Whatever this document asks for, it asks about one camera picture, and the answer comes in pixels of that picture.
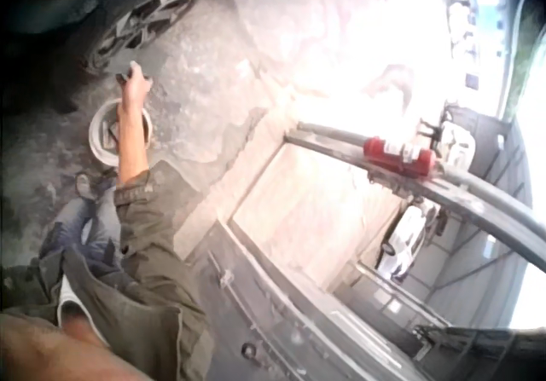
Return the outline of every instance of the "red fire extinguisher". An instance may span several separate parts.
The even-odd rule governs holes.
[[[405,176],[428,176],[436,162],[434,151],[410,143],[392,143],[378,136],[364,143],[364,157]]]

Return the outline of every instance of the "concrete ground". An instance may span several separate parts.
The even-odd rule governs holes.
[[[272,130],[260,128],[272,113],[409,136],[419,116],[438,117],[448,86],[442,0],[202,0],[153,47],[167,58],[147,104],[154,122],[150,157],[175,164],[193,204],[208,200],[208,209],[219,203],[212,193],[219,194],[227,170],[250,178],[236,159],[249,141]],[[404,121],[386,109],[388,101],[370,104],[363,93],[391,63],[415,70]],[[117,96],[117,84],[106,79],[81,92],[75,113],[39,107],[4,119],[4,266],[36,255],[47,224],[75,195],[75,174],[96,172],[87,127],[95,110]],[[194,233],[186,222],[177,237]],[[177,249],[184,257],[191,245]]]

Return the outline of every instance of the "blue jeans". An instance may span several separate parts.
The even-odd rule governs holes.
[[[73,246],[95,277],[119,270],[121,227],[113,204],[114,189],[105,191],[97,202],[84,198],[68,202],[57,215],[39,257]]]

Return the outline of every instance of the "white car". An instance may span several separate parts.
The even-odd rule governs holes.
[[[453,124],[447,111],[439,127],[424,124],[432,132],[422,134],[432,138],[431,149],[440,160],[468,170],[476,152],[476,141],[470,132]],[[427,232],[434,228],[435,234],[441,235],[447,220],[448,214],[440,205],[429,199],[414,198],[402,216],[394,221],[390,235],[387,233],[375,265],[377,272],[385,279],[401,283],[423,247]]]

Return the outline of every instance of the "green jacket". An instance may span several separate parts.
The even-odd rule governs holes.
[[[3,311],[56,325],[65,274],[117,356],[155,380],[204,379],[213,342],[189,269],[173,250],[165,213],[173,172],[160,162],[115,192],[123,272],[92,274],[75,246],[57,251],[2,270]]]

